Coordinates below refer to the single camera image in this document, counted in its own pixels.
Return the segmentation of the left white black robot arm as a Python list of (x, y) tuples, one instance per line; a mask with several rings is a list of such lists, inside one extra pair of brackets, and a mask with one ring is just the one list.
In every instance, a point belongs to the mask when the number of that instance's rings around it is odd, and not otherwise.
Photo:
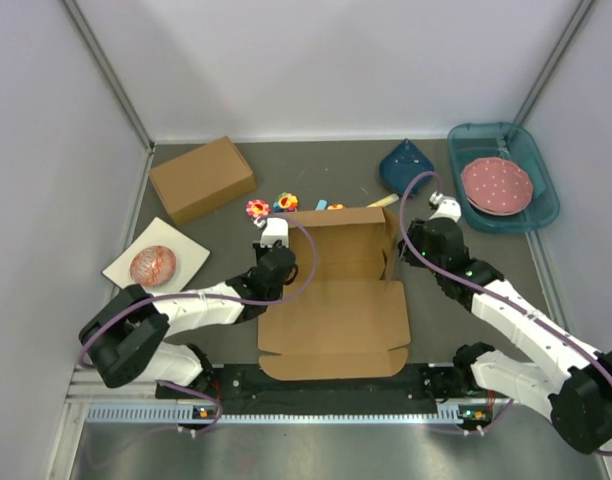
[(257, 264), (245, 273), (203, 290), (150, 294), (137, 284), (122, 290), (79, 333), (103, 383), (118, 388), (135, 380), (163, 380), (191, 396), (212, 387), (212, 366), (192, 344), (169, 337), (207, 326), (235, 325), (265, 313), (298, 272), (294, 253), (280, 242), (258, 246)]

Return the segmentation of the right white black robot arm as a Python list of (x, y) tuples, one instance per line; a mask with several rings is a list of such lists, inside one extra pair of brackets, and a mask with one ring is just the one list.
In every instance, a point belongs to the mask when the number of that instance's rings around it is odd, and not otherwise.
[(502, 333), (528, 362), (494, 347), (459, 348), (452, 380), (462, 394), (497, 391), (545, 419), (574, 450), (612, 457), (612, 350), (602, 352), (558, 327), (490, 263), (469, 253), (457, 222), (436, 217), (400, 229), (404, 261), (432, 272), (442, 292)]

